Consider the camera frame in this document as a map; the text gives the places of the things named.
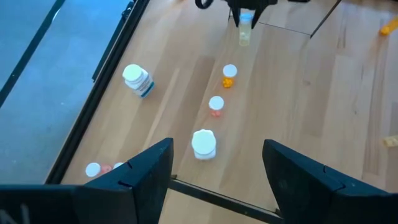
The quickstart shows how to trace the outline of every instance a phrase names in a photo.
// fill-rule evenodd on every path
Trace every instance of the orange object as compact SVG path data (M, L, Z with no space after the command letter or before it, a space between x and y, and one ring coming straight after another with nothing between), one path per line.
M398 28L398 16L395 16L389 23L380 29L380 34L390 35L392 31Z
M231 88L234 83L233 78L223 78L223 87L224 88Z
M231 88L234 84L234 78L238 73L238 69L233 64L225 65L223 68L223 87Z
M389 136L383 139L383 145L386 147L398 146L398 136Z

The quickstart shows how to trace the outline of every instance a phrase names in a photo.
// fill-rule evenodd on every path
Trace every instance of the clear plastic vial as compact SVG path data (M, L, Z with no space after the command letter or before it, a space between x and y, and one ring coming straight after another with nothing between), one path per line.
M250 43L251 21L253 15L250 12L242 13L239 18L239 45L247 46Z

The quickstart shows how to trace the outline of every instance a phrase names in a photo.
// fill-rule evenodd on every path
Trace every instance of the bottle label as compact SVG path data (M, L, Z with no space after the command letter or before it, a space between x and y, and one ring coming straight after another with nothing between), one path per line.
M135 94L139 95L141 98L144 98L145 96L147 96L149 94L149 92L151 91L151 89L153 89L155 83L152 79L152 77L146 72L146 78L144 81L142 81L142 83L137 87L135 86L135 88L132 85L129 85L130 87L132 87L132 89L134 90Z

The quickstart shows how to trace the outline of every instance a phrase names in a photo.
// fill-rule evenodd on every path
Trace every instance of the medicine bottle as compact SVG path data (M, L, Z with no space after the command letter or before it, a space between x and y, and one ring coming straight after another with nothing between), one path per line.
M148 72L136 64L128 65L124 69L123 78L125 84L141 98L145 98L155 87L155 83Z
M216 156L216 137L211 130L194 132L191 145L197 159L207 160Z
M251 21L253 15L249 12L242 13L239 17L239 45L247 46L250 43Z

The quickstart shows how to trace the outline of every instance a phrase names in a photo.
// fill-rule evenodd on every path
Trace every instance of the bottle cap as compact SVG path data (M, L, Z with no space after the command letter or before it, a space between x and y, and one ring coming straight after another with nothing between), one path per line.
M212 110L221 110L224 107L224 100L220 96L213 96L210 98L209 107Z
M123 71L123 78L129 82L135 82L141 78L142 68L136 64L128 65Z
M95 177L100 172L101 172L101 166L96 162L92 162L88 164L86 167L86 175L88 177Z
M223 68L224 76L227 78L233 78L236 76L238 69L236 69L235 65L229 64L225 65Z
M252 19L253 19L253 14L251 14L250 12L242 13L239 17L239 20L241 22L251 22Z
M210 130L199 130L193 133L192 148L197 154L207 155L216 149L216 137Z

